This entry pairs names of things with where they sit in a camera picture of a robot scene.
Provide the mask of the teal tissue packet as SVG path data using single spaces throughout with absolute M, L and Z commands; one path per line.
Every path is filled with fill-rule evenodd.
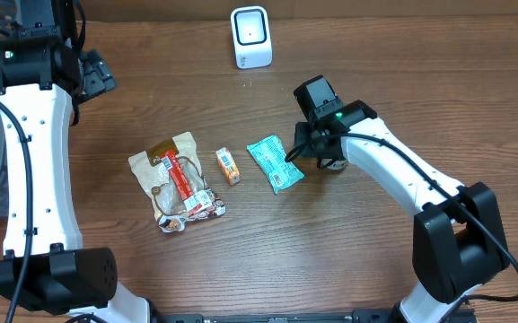
M 293 163 L 285 160 L 286 153 L 277 135 L 250 144 L 247 150 L 266 175 L 275 194 L 304 178 L 303 173 Z

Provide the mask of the small orange box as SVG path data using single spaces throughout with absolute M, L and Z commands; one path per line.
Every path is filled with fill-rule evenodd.
M 221 167 L 225 177 L 227 178 L 229 184 L 234 186 L 238 184 L 241 180 L 240 172 L 236 163 L 234 162 L 233 156 L 230 151 L 223 147 L 215 152 L 217 162 Z

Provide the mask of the beige red snack bag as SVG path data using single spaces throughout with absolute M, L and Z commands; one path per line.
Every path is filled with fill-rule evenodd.
M 225 214 L 223 200 L 206 183 L 190 132 L 165 139 L 129 157 L 128 163 L 163 232 L 183 231 L 190 222 Z

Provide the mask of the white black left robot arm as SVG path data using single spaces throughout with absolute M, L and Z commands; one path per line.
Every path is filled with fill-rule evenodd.
M 0 295 L 18 308 L 71 322 L 153 322 L 151 303 L 118 279 L 113 252 L 88 249 L 75 217 L 68 131 L 79 107 L 114 89 L 96 51 L 84 49 L 77 1 L 21 1 L 0 39 L 0 116 L 9 214 Z

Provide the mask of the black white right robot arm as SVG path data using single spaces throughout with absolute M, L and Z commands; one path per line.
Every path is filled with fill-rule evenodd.
M 295 127 L 291 161 L 320 169 L 354 164 L 369 174 L 413 223 L 413 291 L 392 310 L 355 310 L 355 322 L 473 322 L 462 304 L 511 263 L 493 191 L 465 186 L 413 153 L 360 100 L 344 103 L 321 75 L 294 90 L 305 121 Z

